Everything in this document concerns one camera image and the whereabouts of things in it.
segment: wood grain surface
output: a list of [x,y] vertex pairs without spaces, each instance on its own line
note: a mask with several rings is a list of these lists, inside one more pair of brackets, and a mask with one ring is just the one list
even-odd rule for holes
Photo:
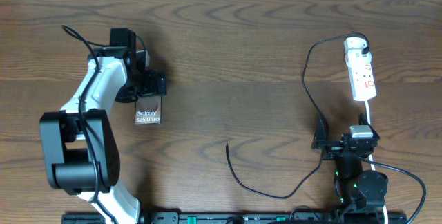
[[[317,164],[316,116],[302,89],[306,54],[317,41],[363,32],[370,40],[378,96],[370,101],[381,136],[374,158],[410,170],[427,185],[415,223],[442,222],[442,0],[0,0],[0,223],[59,223],[92,207],[49,187],[39,118],[57,111],[86,73],[87,49],[69,24],[106,43],[128,27],[169,81],[163,123],[134,125],[134,104],[110,115],[121,180],[151,209],[183,212],[289,211],[339,204],[334,164],[325,162],[289,200],[241,189],[292,191]],[[343,40],[318,46],[307,86],[332,137],[357,123]],[[412,214],[421,188],[389,177],[389,210]]]

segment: white power strip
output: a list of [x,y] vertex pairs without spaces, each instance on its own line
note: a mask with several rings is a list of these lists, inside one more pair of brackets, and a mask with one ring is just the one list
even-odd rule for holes
[[372,71],[372,54],[362,54],[367,42],[359,37],[349,37],[344,41],[345,63],[350,74],[353,100],[365,101],[376,96]]

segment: white cable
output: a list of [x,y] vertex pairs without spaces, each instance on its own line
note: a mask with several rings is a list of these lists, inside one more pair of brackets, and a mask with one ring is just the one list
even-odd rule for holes
[[[364,103],[365,103],[365,111],[367,112],[367,114],[366,114],[367,115],[367,122],[368,122],[368,124],[371,125],[372,124],[372,120],[370,118],[370,107],[368,106],[368,100],[365,100]],[[371,154],[368,156],[368,160],[373,162],[373,156]],[[376,171],[376,168],[375,168],[375,166],[373,164],[370,164],[370,167],[372,168],[372,171]],[[382,212],[384,214],[384,224],[388,224],[387,205],[384,205],[382,207]]]

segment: power strip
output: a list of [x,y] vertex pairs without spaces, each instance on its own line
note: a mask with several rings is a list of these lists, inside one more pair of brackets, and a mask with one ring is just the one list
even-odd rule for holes
[[366,101],[376,96],[372,71],[372,54],[362,54],[367,47],[363,38],[349,37],[344,41],[345,63],[348,66],[353,100]]

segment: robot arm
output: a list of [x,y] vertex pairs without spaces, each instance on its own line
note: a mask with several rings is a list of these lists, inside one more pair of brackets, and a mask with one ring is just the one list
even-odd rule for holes
[[140,202],[119,180],[119,153],[108,115],[114,101],[134,102],[139,97],[165,95],[164,75],[145,71],[148,55],[135,51],[135,33],[127,28],[112,29],[110,46],[94,50],[99,72],[86,93],[79,124],[79,97],[93,78],[96,63],[89,59],[88,72],[73,97],[58,112],[40,119],[46,173],[51,187],[64,189],[89,201],[95,191],[95,170],[88,149],[68,149],[66,143],[84,140],[88,132],[99,168],[99,193],[91,205],[106,223],[144,223]]

